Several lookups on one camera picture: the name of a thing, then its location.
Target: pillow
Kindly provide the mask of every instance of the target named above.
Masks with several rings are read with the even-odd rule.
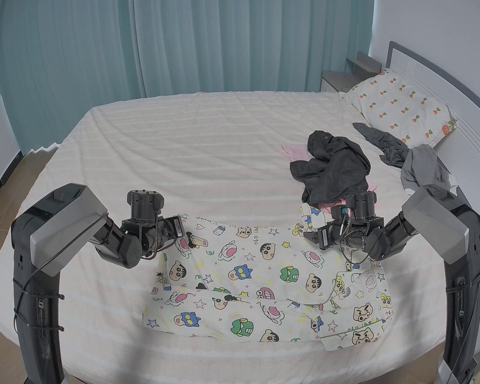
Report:
[[[447,105],[409,85],[391,69],[343,94],[373,128],[389,132],[409,148],[435,146],[455,129]]]

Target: bed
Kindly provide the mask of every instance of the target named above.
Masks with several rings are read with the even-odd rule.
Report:
[[[377,186],[376,212],[389,219],[408,197],[400,170],[379,159],[381,151],[352,128],[356,121],[364,121],[360,113],[329,92],[197,93],[95,107],[56,151],[19,212],[76,182],[90,187],[116,223],[130,216],[127,192],[143,188],[163,194],[165,216],[189,213],[244,226],[295,223],[303,184],[291,177],[282,145],[304,144],[314,130],[324,130],[361,146],[372,164],[367,181]],[[463,176],[455,176],[463,188]],[[468,186],[464,192],[469,198]],[[9,310],[12,255],[9,234],[0,251],[0,331],[18,343]],[[153,332],[142,326],[142,312],[156,261],[125,270],[87,244],[61,273],[63,366],[96,384],[368,380],[416,359],[445,334],[443,262],[430,245],[417,236],[383,266],[396,309],[385,337],[326,352],[318,342],[229,344]]]

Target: white wall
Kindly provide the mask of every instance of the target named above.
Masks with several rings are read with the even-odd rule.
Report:
[[[393,40],[480,95],[480,0],[375,0],[370,56]]]
[[[0,178],[19,151],[0,95]]]

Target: curtain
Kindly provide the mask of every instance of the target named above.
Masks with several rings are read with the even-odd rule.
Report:
[[[318,92],[322,70],[368,53],[373,2],[0,0],[0,92],[24,153],[118,100]]]

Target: baseboard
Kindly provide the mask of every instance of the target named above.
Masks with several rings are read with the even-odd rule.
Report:
[[[17,156],[12,160],[10,165],[8,166],[7,170],[3,173],[2,177],[0,177],[0,187],[5,185],[7,182],[8,178],[12,175],[13,171],[17,167],[18,163],[20,163],[20,160],[22,160],[24,156],[22,155],[22,152],[17,153]]]

